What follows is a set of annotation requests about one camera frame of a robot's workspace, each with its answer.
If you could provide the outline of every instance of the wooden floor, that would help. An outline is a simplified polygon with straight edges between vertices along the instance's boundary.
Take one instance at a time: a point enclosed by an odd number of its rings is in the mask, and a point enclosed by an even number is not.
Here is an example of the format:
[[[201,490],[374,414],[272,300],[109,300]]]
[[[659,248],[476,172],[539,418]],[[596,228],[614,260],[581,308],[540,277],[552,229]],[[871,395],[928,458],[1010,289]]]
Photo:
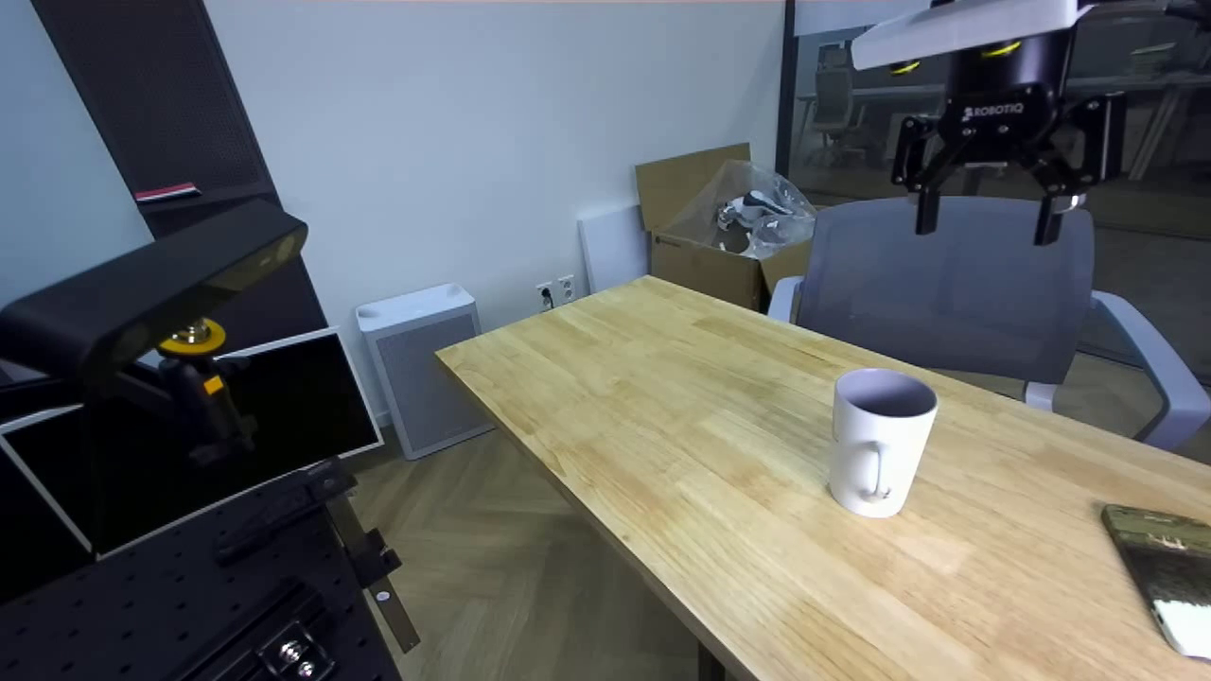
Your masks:
[[[1142,374],[1080,358],[1059,413],[1137,429]],[[1211,461],[1211,429],[1186,445]],[[494,429],[424,461],[370,452],[352,505],[402,552],[424,641],[409,681],[692,681],[697,641],[571,503]]]

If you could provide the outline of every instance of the mug handle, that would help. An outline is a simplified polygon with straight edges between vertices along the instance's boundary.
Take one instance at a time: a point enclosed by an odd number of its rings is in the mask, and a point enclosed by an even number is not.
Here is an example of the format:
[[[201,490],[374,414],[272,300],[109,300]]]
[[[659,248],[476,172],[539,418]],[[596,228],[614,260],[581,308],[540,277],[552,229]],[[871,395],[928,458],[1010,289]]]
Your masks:
[[[882,445],[877,441],[861,441],[862,452],[873,452],[873,486],[861,486],[862,499],[891,499],[895,486],[882,480]]]

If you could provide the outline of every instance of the white mug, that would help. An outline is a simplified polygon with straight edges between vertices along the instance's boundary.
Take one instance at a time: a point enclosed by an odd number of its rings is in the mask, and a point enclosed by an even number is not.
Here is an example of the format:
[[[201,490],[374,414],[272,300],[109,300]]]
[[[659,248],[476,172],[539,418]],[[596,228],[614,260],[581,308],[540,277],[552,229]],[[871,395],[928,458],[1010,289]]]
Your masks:
[[[882,368],[841,374],[833,385],[833,499],[866,516],[901,513],[934,414],[939,394],[913,374]]]

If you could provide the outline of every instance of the cardboard box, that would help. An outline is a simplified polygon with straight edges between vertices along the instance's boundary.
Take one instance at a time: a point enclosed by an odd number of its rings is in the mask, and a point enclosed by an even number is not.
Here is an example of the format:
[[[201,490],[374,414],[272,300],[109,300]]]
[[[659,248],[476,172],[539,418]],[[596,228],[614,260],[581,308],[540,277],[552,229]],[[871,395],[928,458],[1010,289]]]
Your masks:
[[[712,184],[720,166],[733,158],[745,161],[749,144],[638,166],[640,218],[646,229],[646,271],[749,308],[764,308],[776,278],[803,271],[805,242],[754,260],[720,248],[716,239],[706,239],[716,229],[712,224],[697,228],[697,235],[675,229],[683,213]]]

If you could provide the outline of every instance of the table top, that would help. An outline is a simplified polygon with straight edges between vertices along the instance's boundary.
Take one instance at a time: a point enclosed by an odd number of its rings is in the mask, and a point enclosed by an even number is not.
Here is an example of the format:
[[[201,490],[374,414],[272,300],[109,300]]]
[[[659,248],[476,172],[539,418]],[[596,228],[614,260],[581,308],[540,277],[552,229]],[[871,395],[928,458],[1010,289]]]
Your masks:
[[[439,358],[738,675],[1196,675],[1098,503],[1211,520],[1211,469],[1010,395],[638,278]],[[939,395],[909,505],[827,490],[833,378]]]

